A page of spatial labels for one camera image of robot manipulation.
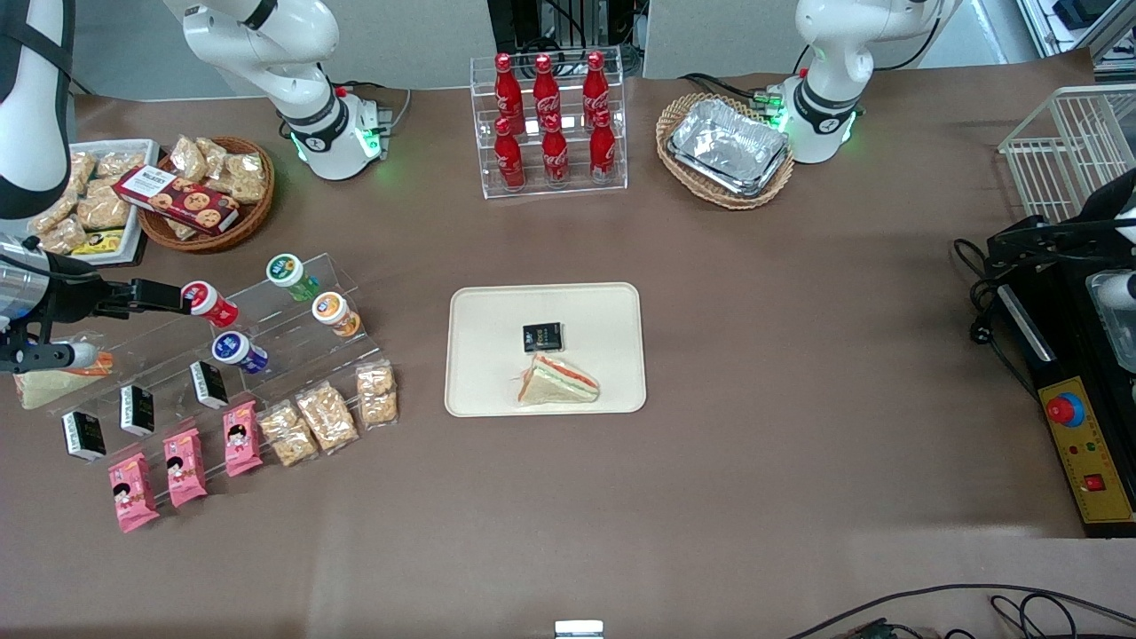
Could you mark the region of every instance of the yellow control panel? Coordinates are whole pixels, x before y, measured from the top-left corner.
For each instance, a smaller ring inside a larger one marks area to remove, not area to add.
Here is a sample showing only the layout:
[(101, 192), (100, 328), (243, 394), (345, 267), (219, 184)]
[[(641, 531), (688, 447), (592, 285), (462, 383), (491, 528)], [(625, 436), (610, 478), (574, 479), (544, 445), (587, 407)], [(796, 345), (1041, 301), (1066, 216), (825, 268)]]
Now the yellow control panel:
[(1085, 523), (1136, 521), (1080, 377), (1037, 391)]

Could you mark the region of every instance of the red emergency stop button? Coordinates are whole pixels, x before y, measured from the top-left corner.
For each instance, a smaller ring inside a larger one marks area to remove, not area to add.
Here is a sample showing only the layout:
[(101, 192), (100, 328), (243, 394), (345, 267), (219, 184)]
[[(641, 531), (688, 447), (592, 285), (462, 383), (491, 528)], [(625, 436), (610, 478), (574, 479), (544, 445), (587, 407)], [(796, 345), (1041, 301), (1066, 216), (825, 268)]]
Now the red emergency stop button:
[(1045, 404), (1045, 414), (1054, 422), (1074, 429), (1085, 422), (1085, 405), (1076, 395), (1062, 392)]
[(1089, 492), (1104, 490), (1104, 478), (1101, 475), (1085, 475), (1085, 490)]

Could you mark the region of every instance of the small black box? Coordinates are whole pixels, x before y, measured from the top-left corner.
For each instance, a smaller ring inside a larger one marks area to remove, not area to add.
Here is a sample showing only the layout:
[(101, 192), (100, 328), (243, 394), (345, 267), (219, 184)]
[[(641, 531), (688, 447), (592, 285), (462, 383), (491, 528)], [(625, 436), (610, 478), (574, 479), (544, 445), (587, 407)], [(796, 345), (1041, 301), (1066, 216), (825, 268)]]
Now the small black box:
[(86, 413), (75, 410), (64, 415), (64, 437), (67, 439), (67, 454), (72, 457), (93, 462), (107, 454), (99, 420)]
[(220, 371), (216, 366), (204, 362), (194, 362), (190, 365), (190, 374), (193, 376), (193, 392), (198, 396), (198, 401), (215, 410), (220, 410), (228, 405), (228, 393), (225, 392), (225, 380), (220, 376)]
[(118, 389), (118, 395), (120, 428), (139, 437), (153, 434), (153, 396), (150, 391), (130, 385)]
[(560, 337), (560, 322), (529, 324), (525, 326), (525, 352), (542, 350), (560, 351), (563, 349), (563, 339)]

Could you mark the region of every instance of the pink snack package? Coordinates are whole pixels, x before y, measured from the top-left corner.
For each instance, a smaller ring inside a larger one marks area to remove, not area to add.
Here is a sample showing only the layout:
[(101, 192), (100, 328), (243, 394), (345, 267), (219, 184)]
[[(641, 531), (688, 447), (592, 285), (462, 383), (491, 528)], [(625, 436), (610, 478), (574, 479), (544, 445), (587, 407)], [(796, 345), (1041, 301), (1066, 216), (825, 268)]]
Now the pink snack package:
[(147, 475), (150, 466), (139, 453), (110, 467), (110, 490), (115, 495), (118, 528), (130, 532), (158, 516)]
[(225, 413), (225, 472), (233, 478), (256, 468), (260, 460), (260, 437), (257, 432), (252, 407), (257, 400), (245, 401)]
[(209, 495), (206, 490), (206, 467), (201, 463), (201, 439), (198, 429), (175, 434), (162, 441), (166, 450), (166, 479), (174, 507), (190, 499)]

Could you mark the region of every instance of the wicker basket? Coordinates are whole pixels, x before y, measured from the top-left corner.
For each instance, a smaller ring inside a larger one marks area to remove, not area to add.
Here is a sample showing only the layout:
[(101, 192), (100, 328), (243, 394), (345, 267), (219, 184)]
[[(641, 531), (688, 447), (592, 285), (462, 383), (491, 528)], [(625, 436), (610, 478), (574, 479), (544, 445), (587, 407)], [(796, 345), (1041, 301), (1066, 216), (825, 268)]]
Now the wicker basket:
[(667, 166), (667, 169), (670, 171), (670, 173), (673, 173), (684, 186), (690, 189), (692, 193), (703, 200), (732, 210), (758, 208), (759, 206), (774, 199), (774, 196), (776, 196), (777, 192), (785, 186), (790, 176), (793, 175), (792, 152), (790, 152), (788, 157), (785, 158), (785, 161), (782, 163), (777, 173), (775, 173), (772, 179), (769, 180), (769, 183), (766, 184), (766, 188), (761, 191), (760, 196), (757, 198), (741, 198), (729, 192), (721, 184), (718, 184), (717, 182), (678, 161), (667, 150), (667, 139), (670, 138), (670, 134), (674, 133), (676, 128), (678, 128), (683, 118), (685, 118), (686, 114), (690, 113), (691, 107), (693, 107), (695, 102), (711, 98), (722, 100), (742, 115), (754, 119), (759, 117), (757, 111), (746, 107), (742, 102), (734, 100), (733, 98), (715, 96), (712, 93), (691, 93), (690, 96), (675, 100), (669, 107), (662, 110), (662, 115), (659, 116), (659, 122), (654, 125), (655, 151), (658, 151), (659, 159), (661, 159), (662, 164)]
[[(151, 213), (140, 208), (139, 222), (142, 223), (142, 230), (150, 236), (150, 241), (179, 251), (217, 252), (233, 248), (244, 240), (248, 240), (249, 236), (252, 235), (253, 231), (256, 231), (261, 224), (264, 224), (265, 219), (268, 218), (268, 211), (273, 207), (273, 190), (276, 186), (276, 172), (273, 169), (273, 160), (268, 157), (268, 153), (266, 153), (265, 150), (257, 144), (243, 138), (228, 138), (222, 135), (214, 138), (212, 141), (231, 153), (260, 155), (260, 163), (265, 169), (265, 176), (268, 180), (267, 184), (265, 184), (265, 199), (254, 205), (242, 206), (240, 209), (241, 217), (237, 219), (236, 225), (220, 235), (211, 236), (198, 233), (184, 242), (177, 239), (177, 235), (174, 234), (174, 230), (169, 227), (169, 224), (166, 224), (165, 217), (158, 215), (157, 213)], [(158, 168), (173, 172), (174, 165), (167, 156), (158, 163)]]

